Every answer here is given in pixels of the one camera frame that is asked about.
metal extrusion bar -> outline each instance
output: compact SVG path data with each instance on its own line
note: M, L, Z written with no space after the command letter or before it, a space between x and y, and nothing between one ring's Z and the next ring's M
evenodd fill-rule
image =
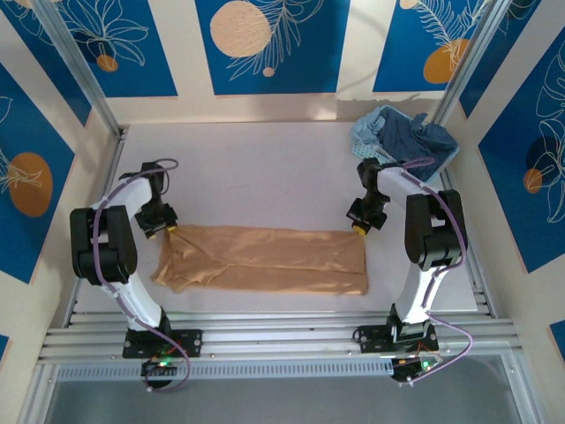
M69 71L71 71L80 89L100 114L104 124L118 138L120 131L116 117L109 108L106 97L88 67L86 59L80 52L79 46L77 46L67 25L61 18L57 6L49 0L32 0L32 4L35 16L45 29Z
M486 13L478 23L475 33L471 37L469 48L463 53L458 66L448 83L440 105L433 115L432 122L443 125L449 112L458 102L459 96L469 82L478 62L498 29L504 14L507 12L512 0L493 0L488 5Z
M359 345L352 340L358 325L385 323L382 317L310 318L298 323L296 318L236 320L239 325L226 326L225 322L172 321L173 328L197 325L204 329L201 359L222 360L288 360L350 358L360 356ZM467 329L475 338L475 354L500 353L520 349L511 320L444 318ZM69 329L50 329L41 349L39 363L63 364L101 361L126 361L121 358L125 321L91 322L72 325ZM436 328L443 354L463 349L466 337ZM409 357L395 352L372 354L374 358Z

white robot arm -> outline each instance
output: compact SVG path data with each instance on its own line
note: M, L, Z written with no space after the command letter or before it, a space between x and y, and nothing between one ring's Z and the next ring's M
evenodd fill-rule
M177 215L161 199L165 171L158 163L143 163L140 173L124 174L120 178L119 189L114 194L91 208L75 209L71 213L75 274L100 286L125 311L128 330L124 358L149 359L149 362L187 353L199 356L202 335L198 329L173 330L167 315L147 293L136 272L138 255L131 220L135 218L149 239L157 231L177 226ZM98 211L99 229L94 234ZM99 261L94 255L95 244Z
M404 245L411 261L403 291L391 308L386 328L377 329L377 334L371 335L377 340L374 345L381 345L383 350L409 352L421 342L426 348L437 350L437 337L428 313L448 268L462 257L458 231L464 244L467 243L459 193L433 192L400 163L381 164L377 159L365 159L358 166L358 174L367 194L351 205L347 216L353 221L352 226L364 234L372 227L379 230L387 219L386 205L394 201L406 210ZM448 207L457 228L437 197Z

tan fabric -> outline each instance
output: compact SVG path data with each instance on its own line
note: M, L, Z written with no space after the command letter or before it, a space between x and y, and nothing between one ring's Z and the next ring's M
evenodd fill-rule
M229 290L365 294L365 243L346 231L183 225L165 237L156 283Z

denim cloth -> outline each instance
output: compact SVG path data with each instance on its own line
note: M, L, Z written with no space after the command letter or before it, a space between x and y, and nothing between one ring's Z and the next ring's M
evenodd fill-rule
M457 142L441 125L424 125L426 117L420 113L410 120L390 107L379 107L357 121L351 137L384 148L397 161L433 157L433 164L410 169L414 177L427 181L457 149Z

purple cable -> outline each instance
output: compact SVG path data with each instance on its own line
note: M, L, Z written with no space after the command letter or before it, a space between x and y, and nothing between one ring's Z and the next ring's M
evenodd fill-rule
M104 275L102 273L102 266L100 264L100 243L98 241L98 236L100 236L100 217L102 216L102 211L112 201L112 199L114 199L114 197L116 197L116 195L119 192L121 192L126 186L131 184L136 179L145 177L146 175L157 174L157 173L160 173L160 172L167 172L169 170L175 170L176 168L178 168L178 161L176 159L163 158L163 159L159 159L159 160L155 161L155 163L159 163L159 162L172 162L173 165L168 167L168 168L160 168L160 169L156 169L156 170L143 170L142 172L135 174L133 177L126 179L124 183L122 183L118 187L116 187L108 195L108 197L106 199L104 199L101 202L101 204L98 206L98 209L96 209L96 213L94 214L93 251L94 251L94 268L96 270L96 276L98 277L98 280L100 280L100 282L102 283L102 285L104 287L106 287L113 295L117 295L116 296L116 302L120 306L122 311L124 311L124 314L126 314L128 318L133 319L138 325L140 325L141 327L143 327L147 331L151 331L156 336L162 338L167 343L169 343L170 345L177 348L177 350L183 355L183 358L186 362L187 369L186 369L185 378L183 378L183 380L179 384L177 384L176 386L171 387L169 389L153 390L152 388L150 388L147 385L147 378L144 381L148 390L152 389L152 391L155 392L155 393L171 393L172 391L178 390L180 387L184 386L186 384L186 382L188 381L188 377L189 377L189 374L190 374L190 368L191 368L190 357L188 356L188 353L183 348L183 346L181 346L179 343L177 343L175 340L173 340L172 338L170 338L166 334L163 334L158 329L154 329L150 325L145 324L137 316L135 316L135 314L132 311L130 311L127 308L127 306L125 305L122 298L119 296L119 294L117 294L117 289L104 278Z
M418 159L415 159L413 161L409 161L409 162L405 163L403 165L403 168L405 170L408 170L410 168L416 168L416 167L419 167L419 166L428 166L428 165L431 165L434 162L435 162L435 160L432 157L421 157L421 158L418 158ZM441 198L441 196L439 194L437 194L434 190L432 190L430 187L428 187L427 185L423 185L423 183L419 179L413 177L408 172L403 172L402 175L403 175L404 178L408 179L414 185L422 188L422 190L424 190L426 193L430 193L440 203L441 208L445 211L446 215L448 216L449 221L451 222L451 226L453 227L453 229L456 232L457 241L459 243L459 246L461 247L461 260L458 263L456 263L455 265L451 265L451 266L441 268L441 269L436 269L435 272L433 272L432 281L427 286L426 294L424 295L424 299L422 300L422 307L427 307L427 302L428 302L429 297L430 297L430 295L433 291L433 288L435 286L436 279L441 274L446 273L451 269L461 267L465 263L465 261L467 260L467 248L465 247L465 242L464 242L464 239L463 239L463 233L461 231L461 228L459 227L459 224L457 223L457 220L456 220L455 216L453 215L453 212L451 212L451 209L449 209L448 204ZM464 334L465 336L467 336L467 338L469 339L469 344L467 345L467 347L465 347L459 354L457 354L451 360L445 361L444 363L440 364L439 366L434 367L432 370L426 372L425 374L422 374L421 376L416 377L415 379L410 380L409 382L407 381L404 384L413 384L415 382L418 382L418 381L426 378L427 376L432 375L433 373L436 373L436 372L442 370L443 368L453 364L454 362L460 360L463 356L465 356L471 350L471 348L473 346L473 337L465 329L459 328L456 325L453 325L453 324L450 324L450 323L445 322L443 320L440 320L430 313L426 313L426 315L428 316L428 318L430 319L431 322L433 322L437 325L443 325L445 327L448 327L449 329L452 329L454 331L458 331L458 332Z

